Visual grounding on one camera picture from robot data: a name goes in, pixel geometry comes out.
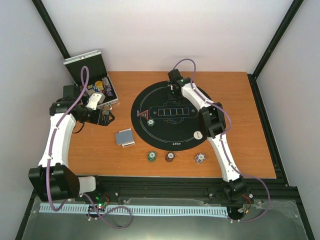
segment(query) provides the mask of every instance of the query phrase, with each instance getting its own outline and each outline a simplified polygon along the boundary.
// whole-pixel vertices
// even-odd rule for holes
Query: wooden tabletop
[[[191,72],[182,72],[184,77]],[[192,149],[178,151],[172,162],[165,161],[167,151],[144,142],[131,122],[131,107],[137,95],[146,87],[168,79],[167,72],[109,72],[119,103],[112,113],[109,126],[87,123],[71,137],[68,163],[77,175],[140,176],[140,177],[207,177],[221,178],[215,152],[208,141]],[[260,178],[275,178],[276,174],[245,72],[197,72],[195,83],[215,102],[221,102],[232,120],[227,141],[241,172]],[[80,128],[77,124],[74,131]],[[116,144],[116,133],[131,128],[135,145]],[[157,153],[155,162],[147,160],[150,151]],[[203,163],[195,156],[204,153]]]

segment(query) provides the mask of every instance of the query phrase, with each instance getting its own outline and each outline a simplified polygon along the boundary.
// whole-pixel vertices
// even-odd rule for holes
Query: chip stack
[[[175,158],[175,154],[170,151],[167,153],[167,155],[165,156],[165,160],[168,162],[168,163],[171,163]]]
[[[148,153],[148,161],[149,162],[153,163],[156,160],[156,158],[157,158],[157,154],[155,151],[150,151]]]
[[[205,159],[206,159],[206,155],[204,155],[203,153],[198,153],[195,156],[194,160],[197,164],[202,164]]]

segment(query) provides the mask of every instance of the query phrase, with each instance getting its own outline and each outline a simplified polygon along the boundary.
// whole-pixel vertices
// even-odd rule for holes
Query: white enclosure wall
[[[320,239],[320,1],[306,0],[257,82],[290,185]]]
[[[71,56],[102,51],[109,71],[252,73],[292,0],[43,0]],[[179,69],[190,71],[190,63]]]
[[[0,3],[0,239],[14,239],[32,192],[49,129],[49,107],[72,83],[62,57],[33,6]]]
[[[109,71],[252,73],[291,0],[44,0],[71,56],[100,49]],[[0,239],[16,235],[49,133],[49,106],[71,77],[31,0],[0,3]],[[180,67],[190,70],[190,65]]]

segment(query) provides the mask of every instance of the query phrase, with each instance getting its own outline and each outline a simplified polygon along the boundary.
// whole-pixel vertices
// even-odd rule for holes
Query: white cable carrier
[[[60,211],[53,211],[49,203],[41,203],[39,213],[54,214],[87,214],[90,204],[66,203]],[[226,218],[228,216],[227,207],[224,206],[148,206],[148,205],[123,205],[131,210],[133,216],[150,217],[182,217],[182,216],[200,216],[200,217],[218,217]],[[119,207],[119,205],[108,205],[103,213]],[[118,208],[109,213],[110,215],[129,215],[123,208]]]

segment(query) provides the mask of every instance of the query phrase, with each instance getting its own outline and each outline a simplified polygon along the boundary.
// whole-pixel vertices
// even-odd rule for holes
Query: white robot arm
[[[191,83],[190,78],[183,78],[177,69],[170,71],[168,76],[173,97],[188,99],[198,110],[200,131],[210,142],[221,168],[222,179],[227,183],[224,188],[225,195],[232,199],[242,194],[246,190],[246,184],[242,176],[233,169],[238,170],[224,134],[224,113],[212,105],[222,108],[221,103],[214,103],[207,98],[194,83]]]
[[[68,168],[71,135],[76,126],[76,121],[107,126],[115,117],[110,111],[102,112],[101,109],[97,109],[98,103],[102,103],[105,98],[105,95],[97,92],[91,95],[86,106],[80,103],[76,104],[57,127],[57,123],[67,109],[78,98],[80,91],[77,88],[77,86],[73,85],[65,86],[63,95],[67,95],[67,97],[57,100],[50,107],[50,132],[45,151],[38,167],[29,170],[28,177],[39,198],[44,202],[48,200],[46,188],[47,168],[50,168],[49,181],[52,200],[76,198],[79,194],[92,192],[96,189],[95,177],[78,177]]]
[[[191,87],[191,83],[187,83],[184,86],[181,87],[181,93],[182,96],[188,99],[198,110],[198,112],[202,108],[209,108],[211,105],[210,102],[213,103],[209,98],[207,98],[193,83]],[[217,134],[214,137],[208,136],[208,141],[210,142],[211,146],[214,149],[215,155],[218,159],[221,171],[222,171],[222,179],[226,182],[229,182],[230,180],[234,181],[240,177],[238,173],[236,173],[233,168],[230,166],[227,157],[225,155],[225,152],[222,148],[221,141],[223,141],[224,148],[226,150],[226,153],[228,154],[228,158],[232,165],[237,169],[237,166],[235,164],[235,161],[232,157],[232,154],[230,152],[227,137],[225,134]]]

